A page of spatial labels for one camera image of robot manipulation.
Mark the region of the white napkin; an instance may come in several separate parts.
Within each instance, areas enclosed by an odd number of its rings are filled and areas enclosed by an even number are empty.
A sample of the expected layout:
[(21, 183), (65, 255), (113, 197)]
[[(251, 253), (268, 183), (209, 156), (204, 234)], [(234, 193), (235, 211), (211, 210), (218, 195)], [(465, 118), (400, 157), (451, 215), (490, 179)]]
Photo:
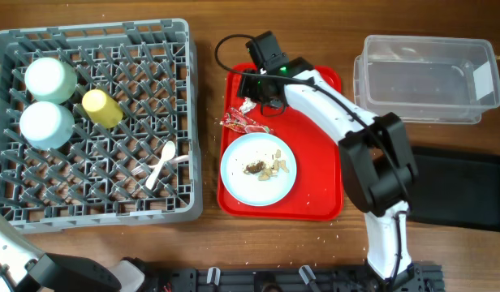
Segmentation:
[(247, 114), (256, 107), (256, 102), (252, 101), (250, 98), (245, 97), (243, 104), (239, 107), (239, 111), (242, 114)]

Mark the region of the red snack wrapper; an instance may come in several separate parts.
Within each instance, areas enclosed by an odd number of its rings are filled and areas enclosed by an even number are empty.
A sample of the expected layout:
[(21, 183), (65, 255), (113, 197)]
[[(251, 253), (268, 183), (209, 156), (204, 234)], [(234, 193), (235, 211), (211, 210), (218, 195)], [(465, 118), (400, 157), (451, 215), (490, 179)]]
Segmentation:
[(247, 117), (238, 109), (230, 107), (224, 114), (220, 124), (240, 134), (267, 133), (273, 134), (274, 130), (264, 124)]

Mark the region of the food scraps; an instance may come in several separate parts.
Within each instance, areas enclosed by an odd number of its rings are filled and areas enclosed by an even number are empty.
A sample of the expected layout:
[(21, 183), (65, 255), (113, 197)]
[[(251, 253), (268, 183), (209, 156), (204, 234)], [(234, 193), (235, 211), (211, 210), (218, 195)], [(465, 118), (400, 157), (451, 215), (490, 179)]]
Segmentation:
[(277, 149), (272, 153), (260, 153), (254, 161), (247, 163), (243, 168), (246, 175), (257, 176), (259, 181), (268, 181), (276, 178), (280, 172), (290, 173), (287, 161), (282, 158), (282, 151)]

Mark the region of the light blue plate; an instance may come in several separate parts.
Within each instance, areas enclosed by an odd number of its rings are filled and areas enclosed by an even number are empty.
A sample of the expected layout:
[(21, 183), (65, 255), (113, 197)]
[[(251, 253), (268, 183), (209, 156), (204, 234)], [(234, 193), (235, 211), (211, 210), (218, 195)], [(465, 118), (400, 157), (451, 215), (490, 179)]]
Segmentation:
[[(259, 157), (260, 153), (282, 151), (289, 174), (280, 172), (276, 178), (259, 181), (257, 176), (243, 173), (244, 166)], [(290, 147), (278, 137), (266, 133), (242, 135), (231, 142), (222, 154), (220, 166), (224, 187), (237, 201), (253, 207), (270, 206), (284, 199), (292, 190), (297, 164)]]

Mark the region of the white plastic spoon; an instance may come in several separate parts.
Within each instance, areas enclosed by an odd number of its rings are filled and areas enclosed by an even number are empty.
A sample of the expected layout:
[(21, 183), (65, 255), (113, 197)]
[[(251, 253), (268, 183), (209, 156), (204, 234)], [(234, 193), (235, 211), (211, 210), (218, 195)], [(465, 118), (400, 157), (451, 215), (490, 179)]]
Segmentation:
[(175, 156), (175, 153), (176, 153), (175, 143), (171, 140), (167, 141), (162, 148), (162, 154), (161, 154), (159, 162), (156, 164), (152, 173), (148, 176), (148, 178), (145, 181), (144, 186), (146, 188), (148, 188), (149, 190), (153, 189), (153, 187), (155, 186), (155, 183), (157, 181), (157, 178), (158, 178), (160, 172), (162, 171), (164, 164), (168, 160), (172, 159)]

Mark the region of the white plastic fork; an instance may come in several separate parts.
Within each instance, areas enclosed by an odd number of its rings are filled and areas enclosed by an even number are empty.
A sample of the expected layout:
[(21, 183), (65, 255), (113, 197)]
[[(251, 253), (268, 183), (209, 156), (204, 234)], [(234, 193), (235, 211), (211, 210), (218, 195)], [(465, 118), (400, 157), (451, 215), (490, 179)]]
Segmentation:
[[(175, 165), (175, 164), (186, 162), (186, 161), (189, 161), (188, 155), (182, 155), (179, 157), (175, 157), (173, 159), (170, 159), (168, 162), (171, 163), (172, 165)], [(138, 165), (136, 168), (134, 168), (131, 171), (131, 175), (136, 176), (137, 174), (141, 174), (143, 172), (144, 172), (144, 169), (143, 169), (142, 165)]]

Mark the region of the yellow plastic cup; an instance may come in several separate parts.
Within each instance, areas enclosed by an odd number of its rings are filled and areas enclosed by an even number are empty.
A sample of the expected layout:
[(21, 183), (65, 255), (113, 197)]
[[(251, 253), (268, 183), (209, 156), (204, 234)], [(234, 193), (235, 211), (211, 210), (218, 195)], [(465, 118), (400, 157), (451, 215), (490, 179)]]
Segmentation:
[(119, 104), (101, 89), (86, 92), (82, 106), (92, 122), (109, 129), (123, 120), (123, 111)]

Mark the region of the mint green bowl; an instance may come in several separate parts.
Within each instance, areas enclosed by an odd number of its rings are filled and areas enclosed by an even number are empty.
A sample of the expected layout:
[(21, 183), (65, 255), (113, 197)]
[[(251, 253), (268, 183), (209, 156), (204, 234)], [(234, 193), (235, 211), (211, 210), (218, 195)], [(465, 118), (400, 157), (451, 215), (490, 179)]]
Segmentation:
[(62, 104), (70, 99), (77, 85), (75, 69), (55, 58), (39, 58), (25, 72), (27, 90), (36, 101)]

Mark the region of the light blue bowl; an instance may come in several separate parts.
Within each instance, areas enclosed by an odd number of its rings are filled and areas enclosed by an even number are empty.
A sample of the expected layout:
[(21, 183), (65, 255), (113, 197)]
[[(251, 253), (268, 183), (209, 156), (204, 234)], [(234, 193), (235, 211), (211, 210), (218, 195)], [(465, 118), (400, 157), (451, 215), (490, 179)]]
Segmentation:
[(60, 148), (73, 134), (75, 119), (62, 105), (48, 101), (31, 104), (20, 116), (19, 129), (36, 149)]

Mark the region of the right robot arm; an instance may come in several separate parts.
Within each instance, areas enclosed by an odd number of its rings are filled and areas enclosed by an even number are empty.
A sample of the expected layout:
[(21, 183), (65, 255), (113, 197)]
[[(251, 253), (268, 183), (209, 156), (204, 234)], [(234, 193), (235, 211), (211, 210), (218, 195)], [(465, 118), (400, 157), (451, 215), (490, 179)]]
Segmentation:
[(260, 105), (300, 112), (335, 142), (344, 191), (366, 221), (366, 263), (379, 279), (394, 284), (412, 263), (407, 189), (418, 176), (401, 118), (378, 116), (353, 104), (303, 58), (273, 70), (246, 69), (240, 77), (239, 93)]

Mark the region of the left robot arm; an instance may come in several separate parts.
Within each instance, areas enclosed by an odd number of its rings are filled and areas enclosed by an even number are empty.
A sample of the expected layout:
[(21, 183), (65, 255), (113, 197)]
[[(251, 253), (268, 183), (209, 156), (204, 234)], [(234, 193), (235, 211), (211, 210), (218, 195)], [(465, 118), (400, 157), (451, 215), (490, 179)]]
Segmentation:
[(139, 291), (145, 275), (131, 261), (106, 268), (89, 258), (35, 247), (0, 214), (0, 291)]

